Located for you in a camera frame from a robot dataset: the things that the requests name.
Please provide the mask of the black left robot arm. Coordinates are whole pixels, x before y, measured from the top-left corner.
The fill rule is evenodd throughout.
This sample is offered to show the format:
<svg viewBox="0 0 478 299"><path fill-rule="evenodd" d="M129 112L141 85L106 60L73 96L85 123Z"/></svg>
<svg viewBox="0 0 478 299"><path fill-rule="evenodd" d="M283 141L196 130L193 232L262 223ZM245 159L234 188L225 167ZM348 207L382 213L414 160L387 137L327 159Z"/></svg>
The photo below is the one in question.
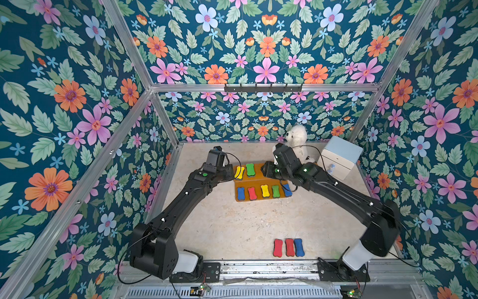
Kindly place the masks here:
<svg viewBox="0 0 478 299"><path fill-rule="evenodd" d="M165 280L173 274L193 274L200 269L200 255L180 252L176 235L195 207L219 183L234 179L231 165L193 171L176 198L147 224L138 224L129 243L129 264L140 271Z"/></svg>

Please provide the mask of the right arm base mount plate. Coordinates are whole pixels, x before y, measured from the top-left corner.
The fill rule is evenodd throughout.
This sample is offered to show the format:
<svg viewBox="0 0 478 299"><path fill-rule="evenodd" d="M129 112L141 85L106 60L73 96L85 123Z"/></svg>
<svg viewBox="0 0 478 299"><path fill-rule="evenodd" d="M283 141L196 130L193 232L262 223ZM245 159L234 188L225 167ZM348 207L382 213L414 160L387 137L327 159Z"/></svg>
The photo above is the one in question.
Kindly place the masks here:
<svg viewBox="0 0 478 299"><path fill-rule="evenodd" d="M327 261L322 258L317 259L317 272L320 281L324 282L369 282L370 276L365 265L358 270L352 270L342 259L337 261Z"/></svg>

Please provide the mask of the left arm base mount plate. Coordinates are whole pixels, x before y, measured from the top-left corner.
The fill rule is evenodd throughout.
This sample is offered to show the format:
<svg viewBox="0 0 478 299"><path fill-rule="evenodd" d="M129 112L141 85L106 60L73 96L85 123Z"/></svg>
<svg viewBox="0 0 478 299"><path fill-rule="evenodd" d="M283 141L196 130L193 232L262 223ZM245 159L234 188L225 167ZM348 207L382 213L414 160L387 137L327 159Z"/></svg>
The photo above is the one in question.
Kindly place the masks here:
<svg viewBox="0 0 478 299"><path fill-rule="evenodd" d="M179 272L170 276L170 281L181 284L214 283L220 280L221 263L199 264L191 273Z"/></svg>

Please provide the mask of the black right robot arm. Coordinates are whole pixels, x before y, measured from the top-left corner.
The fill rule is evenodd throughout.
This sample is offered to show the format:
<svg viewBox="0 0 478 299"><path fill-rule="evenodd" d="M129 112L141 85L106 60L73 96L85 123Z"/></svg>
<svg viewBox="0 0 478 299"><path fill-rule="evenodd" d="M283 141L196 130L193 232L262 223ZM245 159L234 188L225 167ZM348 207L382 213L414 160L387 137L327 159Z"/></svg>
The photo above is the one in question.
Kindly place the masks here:
<svg viewBox="0 0 478 299"><path fill-rule="evenodd" d="M395 202L383 203L366 196L330 176L314 163L281 166L272 161L261 167L267 178L290 181L337 204L366 227L363 235L338 260L339 265L358 271L374 257L386 257L400 234L400 212Z"/></svg>

